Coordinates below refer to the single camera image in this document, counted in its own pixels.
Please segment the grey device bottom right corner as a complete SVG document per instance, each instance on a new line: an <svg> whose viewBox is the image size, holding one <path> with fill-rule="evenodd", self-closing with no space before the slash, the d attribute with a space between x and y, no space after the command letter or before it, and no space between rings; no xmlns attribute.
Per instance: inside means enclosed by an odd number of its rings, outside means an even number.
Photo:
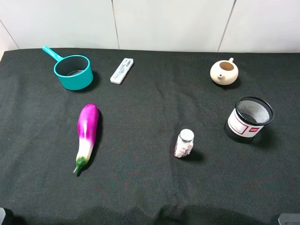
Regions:
<svg viewBox="0 0 300 225"><path fill-rule="evenodd" d="M300 214L282 213L278 222L280 225L300 225Z"/></svg>

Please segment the purple toy eggplant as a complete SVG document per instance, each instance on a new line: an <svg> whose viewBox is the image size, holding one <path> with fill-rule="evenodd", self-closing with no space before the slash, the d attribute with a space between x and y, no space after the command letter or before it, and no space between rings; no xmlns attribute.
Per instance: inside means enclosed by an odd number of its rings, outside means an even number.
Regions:
<svg viewBox="0 0 300 225"><path fill-rule="evenodd" d="M87 104L80 112L77 123L79 148L75 160L74 174L87 165L96 141L99 110L95 104Z"/></svg>

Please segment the grey device bottom left corner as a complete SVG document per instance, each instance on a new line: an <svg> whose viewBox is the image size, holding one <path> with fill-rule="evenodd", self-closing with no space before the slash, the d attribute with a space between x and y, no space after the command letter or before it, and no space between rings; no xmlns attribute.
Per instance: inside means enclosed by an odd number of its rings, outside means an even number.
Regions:
<svg viewBox="0 0 300 225"><path fill-rule="evenodd" d="M3 208L0 208L0 225L5 224L6 211Z"/></svg>

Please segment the teal toy saucepan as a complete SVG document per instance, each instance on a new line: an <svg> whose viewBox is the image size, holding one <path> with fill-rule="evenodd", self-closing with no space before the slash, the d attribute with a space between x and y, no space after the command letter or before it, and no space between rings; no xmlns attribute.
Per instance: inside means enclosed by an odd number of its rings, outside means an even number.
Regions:
<svg viewBox="0 0 300 225"><path fill-rule="evenodd" d="M61 57L48 46L43 46L42 50L56 60L53 71L65 89L81 90L92 83L93 72L87 57L82 55Z"/></svg>

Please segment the black mesh pen holder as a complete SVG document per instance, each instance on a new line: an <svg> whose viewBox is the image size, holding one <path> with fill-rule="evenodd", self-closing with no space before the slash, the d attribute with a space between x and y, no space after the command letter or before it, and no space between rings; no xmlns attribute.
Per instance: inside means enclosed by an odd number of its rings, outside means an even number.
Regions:
<svg viewBox="0 0 300 225"><path fill-rule="evenodd" d="M242 97L225 122L225 133L239 143L249 143L274 119L272 107L258 97Z"/></svg>

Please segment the black table cloth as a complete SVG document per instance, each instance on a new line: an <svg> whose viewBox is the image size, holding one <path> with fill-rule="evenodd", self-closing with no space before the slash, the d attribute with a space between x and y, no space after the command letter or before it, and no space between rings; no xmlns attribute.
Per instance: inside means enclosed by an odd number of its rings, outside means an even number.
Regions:
<svg viewBox="0 0 300 225"><path fill-rule="evenodd" d="M300 56L57 49L90 59L93 83L64 89L40 49L0 62L0 205L25 225L268 225L300 211ZM134 63L121 84L110 78ZM210 69L233 62L218 85ZM240 143L225 122L242 97L274 111ZM89 162L74 174L81 110L99 110ZM174 156L181 130L189 155Z"/></svg>

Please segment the cream ceramic teapot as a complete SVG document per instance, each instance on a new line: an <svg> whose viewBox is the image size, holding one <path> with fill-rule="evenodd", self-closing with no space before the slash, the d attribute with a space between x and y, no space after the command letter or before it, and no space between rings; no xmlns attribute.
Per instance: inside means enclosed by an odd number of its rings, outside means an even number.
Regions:
<svg viewBox="0 0 300 225"><path fill-rule="evenodd" d="M229 60L220 60L213 64L210 69L210 77L214 83L230 85L237 80L239 70L233 60L234 58L230 58Z"/></svg>

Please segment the small jar of pink candy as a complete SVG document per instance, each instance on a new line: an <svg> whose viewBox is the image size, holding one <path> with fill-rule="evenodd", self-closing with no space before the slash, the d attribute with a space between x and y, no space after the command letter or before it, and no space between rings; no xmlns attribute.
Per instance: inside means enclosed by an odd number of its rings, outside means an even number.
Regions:
<svg viewBox="0 0 300 225"><path fill-rule="evenodd" d="M190 129L183 129L178 135L174 156L183 158L190 154L194 145L194 133Z"/></svg>

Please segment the grey device corner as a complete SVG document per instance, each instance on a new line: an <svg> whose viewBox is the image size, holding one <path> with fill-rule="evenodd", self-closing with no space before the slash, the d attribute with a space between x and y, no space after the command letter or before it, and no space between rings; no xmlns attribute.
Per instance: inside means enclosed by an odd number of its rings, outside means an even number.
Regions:
<svg viewBox="0 0 300 225"><path fill-rule="evenodd" d="M300 225L300 214L282 213L278 222L280 225Z"/></svg>
<svg viewBox="0 0 300 225"><path fill-rule="evenodd" d="M3 208L0 208L0 225L5 224L6 211Z"/></svg>

